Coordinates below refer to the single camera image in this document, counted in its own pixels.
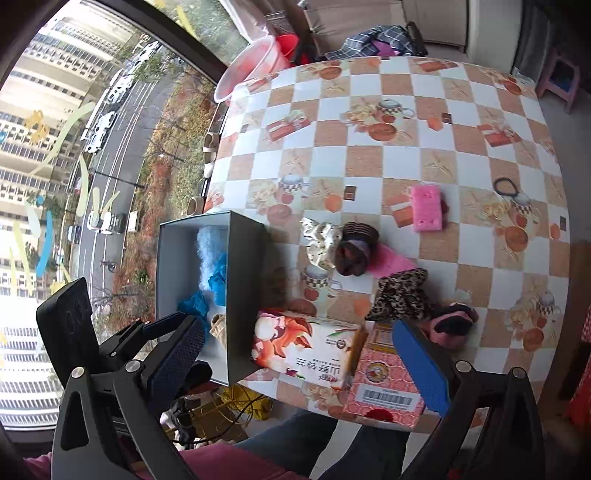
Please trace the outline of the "plaid cloth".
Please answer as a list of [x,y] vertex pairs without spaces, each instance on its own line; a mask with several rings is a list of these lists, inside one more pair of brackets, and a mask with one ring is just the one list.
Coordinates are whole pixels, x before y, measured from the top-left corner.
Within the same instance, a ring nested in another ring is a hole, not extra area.
[[408,30],[401,25],[377,25],[363,32],[350,35],[339,49],[324,54],[328,60],[345,60],[359,57],[418,56],[419,50]]

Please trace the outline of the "checkered floral tablecloth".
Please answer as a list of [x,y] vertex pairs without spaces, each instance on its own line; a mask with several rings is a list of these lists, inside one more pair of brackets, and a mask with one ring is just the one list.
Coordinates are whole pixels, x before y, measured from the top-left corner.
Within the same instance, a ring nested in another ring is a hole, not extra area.
[[[443,229],[416,232],[411,188],[438,185]],[[567,304],[563,179],[532,82],[413,57],[305,65],[235,88],[205,200],[270,230],[273,304],[359,323],[373,275],[315,280],[300,221],[373,226],[428,271],[437,302],[471,304],[461,357],[549,375]]]

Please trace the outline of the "large blue cloth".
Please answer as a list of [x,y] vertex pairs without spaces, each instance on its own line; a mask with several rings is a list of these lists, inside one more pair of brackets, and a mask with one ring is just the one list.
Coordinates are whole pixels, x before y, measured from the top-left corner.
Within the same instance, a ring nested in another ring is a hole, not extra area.
[[208,286],[217,306],[226,305],[226,278],[228,278],[228,254],[223,252],[214,262],[213,273],[208,279]]

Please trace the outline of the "pink plastic basin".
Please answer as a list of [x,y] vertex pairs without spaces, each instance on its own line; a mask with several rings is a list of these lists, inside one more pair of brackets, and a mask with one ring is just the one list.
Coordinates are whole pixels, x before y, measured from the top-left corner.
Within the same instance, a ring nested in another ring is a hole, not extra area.
[[272,35],[259,38],[231,62],[214,90],[213,98],[221,104],[231,97],[235,86],[249,80],[287,70],[290,61],[283,55],[280,43]]

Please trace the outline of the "pink patterned box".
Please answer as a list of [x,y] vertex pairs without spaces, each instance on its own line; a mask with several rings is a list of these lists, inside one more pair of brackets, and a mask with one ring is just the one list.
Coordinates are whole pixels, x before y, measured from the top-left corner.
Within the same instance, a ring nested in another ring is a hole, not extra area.
[[425,409],[393,343],[393,328],[376,323],[363,345],[345,402],[348,415],[414,429]]

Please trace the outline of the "small blue cloth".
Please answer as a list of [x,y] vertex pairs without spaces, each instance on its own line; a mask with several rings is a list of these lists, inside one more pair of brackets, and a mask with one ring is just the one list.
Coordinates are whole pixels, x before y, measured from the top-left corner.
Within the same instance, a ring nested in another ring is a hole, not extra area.
[[181,300],[177,304],[177,310],[187,315],[197,318],[206,330],[209,329],[207,314],[209,305],[204,293],[200,290],[195,291],[190,297]]

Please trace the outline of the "brown pink knit sock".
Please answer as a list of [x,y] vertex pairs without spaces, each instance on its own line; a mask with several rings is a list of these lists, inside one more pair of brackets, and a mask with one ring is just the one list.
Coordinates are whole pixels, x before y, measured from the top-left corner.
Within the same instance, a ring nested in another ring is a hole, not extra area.
[[335,250],[335,269],[342,276],[362,276],[376,251],[379,232],[373,226],[348,222],[342,227],[342,239]]

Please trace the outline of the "pink plastic stool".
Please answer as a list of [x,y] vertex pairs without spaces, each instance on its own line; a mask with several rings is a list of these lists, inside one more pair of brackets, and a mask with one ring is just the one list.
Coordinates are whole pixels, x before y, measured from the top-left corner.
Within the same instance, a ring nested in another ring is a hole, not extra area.
[[579,67],[553,48],[536,86],[537,97],[553,93],[565,102],[564,110],[569,114],[580,88],[580,80]]

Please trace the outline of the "leopard print scrunchie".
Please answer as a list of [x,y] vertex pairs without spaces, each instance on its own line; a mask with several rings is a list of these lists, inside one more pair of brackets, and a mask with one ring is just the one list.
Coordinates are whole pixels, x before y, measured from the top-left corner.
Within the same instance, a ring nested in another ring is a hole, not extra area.
[[435,304],[423,289],[427,279],[428,271],[423,268],[382,277],[374,304],[365,319],[388,323],[394,320],[428,320]]

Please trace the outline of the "flat pink cloth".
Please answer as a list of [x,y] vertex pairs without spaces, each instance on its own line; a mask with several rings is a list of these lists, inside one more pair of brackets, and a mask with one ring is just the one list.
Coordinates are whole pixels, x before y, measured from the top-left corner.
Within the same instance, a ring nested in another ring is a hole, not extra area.
[[368,271],[375,278],[380,279],[416,268],[417,265],[414,261],[395,252],[389,246],[379,243],[374,254],[370,257]]

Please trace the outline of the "pink sponge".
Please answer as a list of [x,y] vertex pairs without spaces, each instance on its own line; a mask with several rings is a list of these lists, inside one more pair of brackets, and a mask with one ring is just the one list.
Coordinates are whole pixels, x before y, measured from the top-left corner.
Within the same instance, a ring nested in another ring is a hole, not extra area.
[[413,226],[416,232],[441,231],[443,211],[441,190],[438,185],[418,184],[411,188]]

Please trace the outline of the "light blue fluffy cloth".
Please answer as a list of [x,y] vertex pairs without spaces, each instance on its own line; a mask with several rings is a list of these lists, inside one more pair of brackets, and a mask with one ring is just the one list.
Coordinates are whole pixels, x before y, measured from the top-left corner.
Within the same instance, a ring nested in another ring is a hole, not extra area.
[[197,254],[200,260],[200,289],[208,290],[208,279],[214,262],[221,253],[228,254],[228,229],[214,226],[200,228],[197,233]]

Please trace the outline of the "red patterned cushion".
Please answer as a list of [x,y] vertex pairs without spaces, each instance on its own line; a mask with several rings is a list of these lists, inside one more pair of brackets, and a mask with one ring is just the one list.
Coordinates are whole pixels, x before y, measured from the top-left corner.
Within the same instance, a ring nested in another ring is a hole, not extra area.
[[574,428],[587,435],[590,433],[590,309],[585,321],[577,349],[565,378],[568,403],[564,416]]

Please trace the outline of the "pink black fuzzy sock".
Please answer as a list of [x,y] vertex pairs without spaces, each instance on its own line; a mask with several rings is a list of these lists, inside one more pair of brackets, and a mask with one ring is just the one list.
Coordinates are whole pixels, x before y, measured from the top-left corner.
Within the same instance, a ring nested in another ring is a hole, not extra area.
[[434,313],[428,324],[428,337],[444,349],[460,350],[477,321],[478,314],[473,307],[454,302]]

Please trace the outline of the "floral tissue pack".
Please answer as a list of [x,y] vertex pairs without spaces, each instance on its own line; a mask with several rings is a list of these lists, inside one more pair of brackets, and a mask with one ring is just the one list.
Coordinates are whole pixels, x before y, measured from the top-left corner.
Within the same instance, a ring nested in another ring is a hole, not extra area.
[[340,390],[352,375],[367,337],[359,324],[294,312],[260,312],[252,360],[260,367]]

